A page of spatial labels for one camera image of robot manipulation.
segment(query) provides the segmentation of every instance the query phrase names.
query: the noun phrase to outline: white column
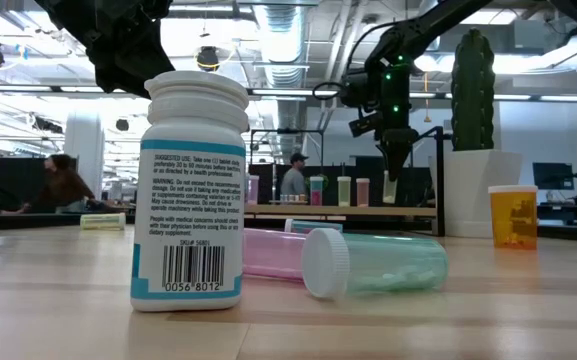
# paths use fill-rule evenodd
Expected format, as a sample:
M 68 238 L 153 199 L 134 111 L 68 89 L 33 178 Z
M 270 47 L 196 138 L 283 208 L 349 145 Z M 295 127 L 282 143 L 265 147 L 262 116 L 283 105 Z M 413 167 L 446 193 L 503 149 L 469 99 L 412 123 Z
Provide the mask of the white column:
M 77 172 L 97 199 L 104 170 L 104 127 L 96 111 L 75 109 L 68 114 L 64 152 L 77 158 Z

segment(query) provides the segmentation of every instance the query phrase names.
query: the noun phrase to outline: cactus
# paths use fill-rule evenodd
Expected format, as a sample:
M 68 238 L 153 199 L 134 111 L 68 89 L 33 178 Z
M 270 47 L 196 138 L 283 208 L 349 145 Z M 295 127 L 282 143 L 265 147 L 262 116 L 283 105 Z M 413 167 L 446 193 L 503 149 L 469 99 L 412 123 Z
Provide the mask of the cactus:
M 471 29 L 461 39 L 452 69 L 452 144 L 455 151 L 492 149 L 495 55 L 488 39 Z

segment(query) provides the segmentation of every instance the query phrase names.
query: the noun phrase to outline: computer monitor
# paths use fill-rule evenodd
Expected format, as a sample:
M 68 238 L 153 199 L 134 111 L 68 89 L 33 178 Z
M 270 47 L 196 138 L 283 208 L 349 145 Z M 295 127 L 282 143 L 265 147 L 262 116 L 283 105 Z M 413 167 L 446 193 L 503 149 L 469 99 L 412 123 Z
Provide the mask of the computer monitor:
M 572 164 L 533 163 L 532 172 L 540 190 L 575 190 Z

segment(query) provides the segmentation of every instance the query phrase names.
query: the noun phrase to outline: ductwork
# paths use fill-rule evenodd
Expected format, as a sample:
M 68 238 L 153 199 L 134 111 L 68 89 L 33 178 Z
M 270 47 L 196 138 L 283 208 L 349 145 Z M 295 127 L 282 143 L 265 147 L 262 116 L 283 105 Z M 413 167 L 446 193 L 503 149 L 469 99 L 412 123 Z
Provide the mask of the ductwork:
M 306 10 L 300 6 L 255 6 L 254 12 L 261 29 L 261 55 L 271 63 L 294 64 L 304 60 Z M 268 85 L 273 88 L 303 86 L 305 71 L 291 66 L 266 67 Z M 305 129 L 306 112 L 301 102 L 277 101 L 279 129 Z M 277 136 L 282 157 L 288 158 L 301 147 L 303 136 Z

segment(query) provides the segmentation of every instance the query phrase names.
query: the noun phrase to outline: pill bottle label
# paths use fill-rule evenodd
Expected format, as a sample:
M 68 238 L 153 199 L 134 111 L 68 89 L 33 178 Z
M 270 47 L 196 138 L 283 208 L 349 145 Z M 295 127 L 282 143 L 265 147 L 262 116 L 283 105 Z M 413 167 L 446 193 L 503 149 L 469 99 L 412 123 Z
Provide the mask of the pill bottle label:
M 140 157 L 132 297 L 239 295 L 245 149 L 149 139 Z

